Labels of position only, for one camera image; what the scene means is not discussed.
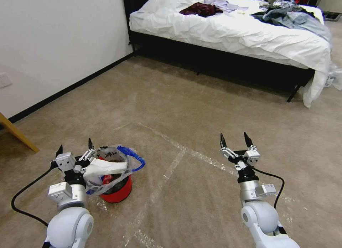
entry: clear plastic bag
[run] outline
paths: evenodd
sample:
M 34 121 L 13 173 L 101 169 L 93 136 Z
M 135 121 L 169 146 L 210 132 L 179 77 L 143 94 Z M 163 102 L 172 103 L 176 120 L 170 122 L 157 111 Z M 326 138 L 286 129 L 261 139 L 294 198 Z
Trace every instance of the clear plastic bag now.
M 325 87 L 333 85 L 338 90 L 342 90 L 342 68 L 338 68 L 336 64 L 331 63 L 328 79 Z
M 87 194 L 100 195 L 111 189 L 114 185 L 124 180 L 132 173 L 140 170 L 145 166 L 145 160 L 138 156 L 132 149 L 118 146 L 100 147 L 95 154 L 95 157 L 112 163 L 126 162 L 126 167 L 120 170 L 121 175 L 115 174 L 116 178 L 107 184 L 103 184 L 106 172 L 111 172 L 109 166 L 101 167 L 93 162 L 85 168 L 86 172 L 83 175 L 87 183 Z

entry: wall outlet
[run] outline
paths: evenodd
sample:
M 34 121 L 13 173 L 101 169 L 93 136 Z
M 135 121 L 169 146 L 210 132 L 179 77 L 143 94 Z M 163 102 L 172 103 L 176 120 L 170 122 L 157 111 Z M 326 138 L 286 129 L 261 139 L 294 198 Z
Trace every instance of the wall outlet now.
M 11 85 L 12 82 L 7 76 L 6 73 L 0 73 L 0 88 L 6 87 L 8 85 Z

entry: white duvet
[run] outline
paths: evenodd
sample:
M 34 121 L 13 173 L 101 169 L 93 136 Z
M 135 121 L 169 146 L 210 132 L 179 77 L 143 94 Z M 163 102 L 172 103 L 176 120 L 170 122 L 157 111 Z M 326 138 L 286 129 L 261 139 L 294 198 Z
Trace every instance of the white duvet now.
M 309 31 L 260 22 L 249 15 L 259 11 L 259 1 L 256 0 L 228 0 L 241 7 L 247 6 L 249 9 L 245 14 L 235 11 L 204 18 L 179 13 L 201 1 L 149 0 L 139 11 L 130 15 L 130 28 L 203 47 L 312 68 L 316 70 L 315 76 L 303 90 L 304 105 L 310 108 L 327 80 L 331 52 L 327 41 Z M 305 9 L 314 12 L 323 23 L 319 9 Z

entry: black cable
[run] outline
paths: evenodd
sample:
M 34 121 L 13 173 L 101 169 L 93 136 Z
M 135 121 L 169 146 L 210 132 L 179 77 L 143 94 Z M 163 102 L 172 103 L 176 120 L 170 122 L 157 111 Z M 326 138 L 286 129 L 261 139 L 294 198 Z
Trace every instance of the black cable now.
M 260 173 L 262 173 L 262 174 L 265 174 L 265 175 L 268 175 L 268 176 L 271 176 L 271 177 L 275 177 L 275 178 L 280 179 L 280 180 L 282 181 L 281 188 L 280 188 L 280 190 L 279 190 L 279 193 L 278 193 L 277 198 L 275 199 L 274 205 L 273 205 L 273 208 L 276 208 L 276 207 L 277 207 L 278 200 L 279 200 L 279 197 L 280 197 L 280 194 L 281 194 L 281 192 L 283 191 L 284 186 L 285 186 L 285 180 L 284 180 L 282 177 L 279 177 L 279 176 L 277 176 L 277 175 L 274 175 L 274 174 L 271 174 L 271 173 L 267 173 L 267 172 L 258 170 L 258 169 L 256 169 L 256 168 L 254 168 L 254 166 L 251 166 L 248 162 L 246 162 L 246 164 L 247 164 L 248 166 L 252 167 L 252 169 L 255 170 L 255 171 L 257 171 L 257 172 L 260 172 Z
M 16 212 L 19 212 L 21 214 L 24 214 L 26 216 L 29 216 L 31 218 L 34 218 L 36 219 L 37 221 L 39 221 L 40 223 L 44 224 L 46 227 L 48 226 L 48 224 L 42 220 L 41 218 L 38 218 L 37 216 L 35 215 L 32 215 L 28 212 L 25 212 L 25 211 L 22 211 L 20 209 L 18 209 L 17 207 L 15 207 L 14 205 L 14 202 L 15 202 L 15 199 L 21 194 L 23 193 L 26 189 L 28 189 L 30 186 L 32 186 L 33 184 L 35 184 L 36 182 L 38 182 L 41 178 L 43 178 L 45 175 L 47 175 L 54 167 L 51 165 L 50 169 L 48 169 L 46 172 L 44 172 L 41 176 L 39 176 L 38 178 L 36 178 L 34 181 L 32 181 L 30 184 L 28 184 L 27 186 L 25 186 L 22 190 L 20 190 L 18 193 L 16 193 L 16 195 L 12 198 L 12 201 L 11 201 L 11 206 L 12 206 L 12 209 Z

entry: white wall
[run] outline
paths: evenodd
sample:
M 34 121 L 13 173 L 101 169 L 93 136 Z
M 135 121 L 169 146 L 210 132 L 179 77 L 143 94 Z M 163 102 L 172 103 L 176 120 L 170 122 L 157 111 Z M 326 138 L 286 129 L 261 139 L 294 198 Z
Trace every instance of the white wall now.
M 321 0 L 318 6 L 324 11 L 342 12 L 342 0 Z
M 132 52 L 123 0 L 0 0 L 0 112 L 11 117 Z

